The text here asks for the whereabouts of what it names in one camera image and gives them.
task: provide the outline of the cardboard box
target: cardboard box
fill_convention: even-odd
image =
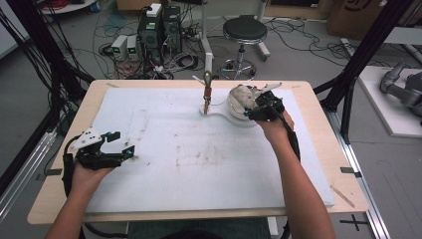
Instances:
[[[332,0],[319,0],[316,8],[274,5],[269,1],[266,5],[265,16],[322,20],[326,19],[332,7]]]
[[[140,10],[152,3],[161,3],[160,0],[117,0],[118,10]]]
[[[336,0],[326,21],[329,35],[362,40],[382,10],[376,0]]]

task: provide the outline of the stool leg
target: stool leg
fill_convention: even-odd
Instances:
[[[236,61],[236,75],[233,78],[233,80],[236,80],[236,78],[242,74],[242,63],[243,63],[243,54],[245,53],[245,46],[243,44],[240,45],[240,49],[238,52],[238,57],[237,57],[237,61]]]

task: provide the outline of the hand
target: hand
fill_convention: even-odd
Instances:
[[[99,170],[91,170],[82,167],[77,162],[72,178],[71,194],[78,194],[78,196],[83,197],[84,199],[91,199],[103,178],[113,169],[114,168],[102,168]]]
[[[289,127],[294,129],[295,123],[287,111],[283,112],[283,117]],[[275,119],[273,121],[257,120],[257,124],[263,129],[264,135],[270,143],[288,140],[288,131],[280,119]]]

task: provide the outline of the round stool seat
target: round stool seat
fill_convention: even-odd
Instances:
[[[259,44],[267,37],[267,27],[253,18],[234,18],[224,23],[226,38],[241,44]]]

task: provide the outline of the white box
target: white box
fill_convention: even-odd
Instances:
[[[127,57],[127,36],[121,35],[111,45],[114,58],[117,61],[124,61]]]
[[[127,53],[130,61],[139,61],[139,48],[136,36],[127,37]]]

